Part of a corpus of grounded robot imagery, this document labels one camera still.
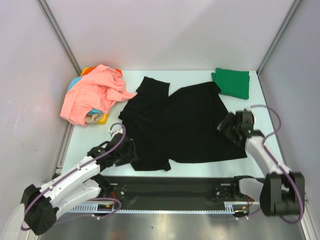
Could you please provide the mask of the black t-shirt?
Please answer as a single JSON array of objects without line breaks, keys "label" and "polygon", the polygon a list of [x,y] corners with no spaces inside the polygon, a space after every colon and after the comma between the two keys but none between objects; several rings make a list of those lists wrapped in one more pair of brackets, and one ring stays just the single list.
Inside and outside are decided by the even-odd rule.
[{"label": "black t-shirt", "polygon": [[144,77],[119,118],[136,148],[136,171],[169,171],[170,160],[182,164],[220,162],[247,157],[243,147],[218,131],[228,110],[215,82],[182,87]]}]

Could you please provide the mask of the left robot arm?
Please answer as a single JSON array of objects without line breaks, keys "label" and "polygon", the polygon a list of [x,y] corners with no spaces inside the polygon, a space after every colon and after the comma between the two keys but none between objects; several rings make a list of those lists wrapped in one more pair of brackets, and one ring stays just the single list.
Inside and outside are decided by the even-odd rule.
[{"label": "left robot arm", "polygon": [[101,172],[137,160],[134,141],[122,133],[93,147],[65,174],[39,187],[31,184],[24,190],[21,203],[25,210],[20,229],[42,235],[64,213],[89,200],[112,202],[113,210],[108,215],[113,215],[121,209],[122,203],[118,198],[110,197],[111,182]]}]

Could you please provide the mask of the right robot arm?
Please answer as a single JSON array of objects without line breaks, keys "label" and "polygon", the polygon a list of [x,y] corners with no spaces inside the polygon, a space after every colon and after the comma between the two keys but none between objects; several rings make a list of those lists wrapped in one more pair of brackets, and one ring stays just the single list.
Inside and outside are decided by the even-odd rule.
[{"label": "right robot arm", "polygon": [[253,157],[264,175],[263,183],[251,177],[242,178],[230,188],[230,194],[242,201],[248,196],[250,185],[256,184],[260,209],[265,216],[278,216],[287,223],[297,223],[305,211],[305,178],[301,172],[294,172],[277,160],[269,150],[267,139],[275,132],[264,135],[254,124],[254,114],[244,109],[228,113],[217,127]]}]

